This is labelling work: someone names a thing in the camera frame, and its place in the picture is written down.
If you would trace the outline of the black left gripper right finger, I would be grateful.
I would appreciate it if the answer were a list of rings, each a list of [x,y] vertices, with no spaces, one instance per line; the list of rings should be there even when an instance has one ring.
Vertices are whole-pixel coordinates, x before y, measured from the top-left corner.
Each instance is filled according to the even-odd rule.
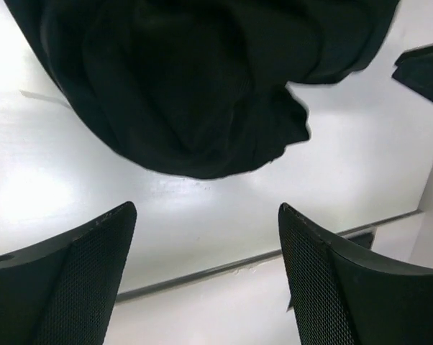
[[[372,252],[282,203],[278,233],[302,344],[433,344],[433,269]]]

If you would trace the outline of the black pleated skirt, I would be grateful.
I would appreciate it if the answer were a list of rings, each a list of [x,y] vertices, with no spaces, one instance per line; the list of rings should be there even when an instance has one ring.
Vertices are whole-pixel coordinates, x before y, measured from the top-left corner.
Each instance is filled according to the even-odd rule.
[[[82,122],[118,155],[213,180],[310,138],[289,82],[369,66],[397,1],[8,1]]]

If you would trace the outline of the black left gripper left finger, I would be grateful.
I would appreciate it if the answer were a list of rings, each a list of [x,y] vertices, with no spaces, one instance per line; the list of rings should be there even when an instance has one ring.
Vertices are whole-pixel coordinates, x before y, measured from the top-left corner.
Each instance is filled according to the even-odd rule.
[[[102,344],[132,242],[131,202],[0,256],[0,344]]]

